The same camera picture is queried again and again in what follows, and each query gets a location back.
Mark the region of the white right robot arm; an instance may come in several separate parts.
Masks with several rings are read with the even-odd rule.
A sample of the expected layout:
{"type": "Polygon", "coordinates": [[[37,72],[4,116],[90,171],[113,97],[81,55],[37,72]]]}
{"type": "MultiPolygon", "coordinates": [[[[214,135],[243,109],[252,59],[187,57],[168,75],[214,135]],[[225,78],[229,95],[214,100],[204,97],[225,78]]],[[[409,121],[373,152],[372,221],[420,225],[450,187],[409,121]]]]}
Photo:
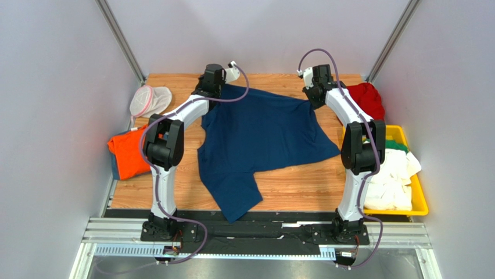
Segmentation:
{"type": "Polygon", "coordinates": [[[327,106],[345,126],[340,158],[346,169],[345,189],[332,220],[330,236],[347,243],[364,231],[364,201],[372,176],[385,160],[382,120],[374,120],[352,100],[349,91],[331,74],[329,65],[299,70],[303,92],[313,108],[327,106]]]}

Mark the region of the navy blue t shirt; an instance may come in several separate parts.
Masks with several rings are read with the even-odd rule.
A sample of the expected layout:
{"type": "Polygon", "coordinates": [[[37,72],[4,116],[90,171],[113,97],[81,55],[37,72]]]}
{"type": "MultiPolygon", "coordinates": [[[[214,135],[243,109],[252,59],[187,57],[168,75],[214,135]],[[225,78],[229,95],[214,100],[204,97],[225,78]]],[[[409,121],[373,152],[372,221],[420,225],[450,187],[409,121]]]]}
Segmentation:
{"type": "Polygon", "coordinates": [[[202,118],[199,176],[228,222],[262,201],[254,174],[334,158],[339,148],[307,100],[226,85],[202,118]]]}

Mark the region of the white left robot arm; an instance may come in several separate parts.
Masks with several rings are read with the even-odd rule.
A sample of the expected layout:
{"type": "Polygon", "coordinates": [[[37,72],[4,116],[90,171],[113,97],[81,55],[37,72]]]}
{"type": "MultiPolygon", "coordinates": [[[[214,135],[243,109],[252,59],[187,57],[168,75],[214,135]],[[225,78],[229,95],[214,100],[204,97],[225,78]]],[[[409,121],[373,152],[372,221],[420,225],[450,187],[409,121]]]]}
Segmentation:
{"type": "Polygon", "coordinates": [[[214,107],[228,81],[227,72],[221,65],[208,64],[182,105],[149,118],[139,147],[153,175],[153,205],[142,226],[142,241],[171,241],[179,235],[174,190],[177,166],[184,155],[185,130],[214,107]]]}

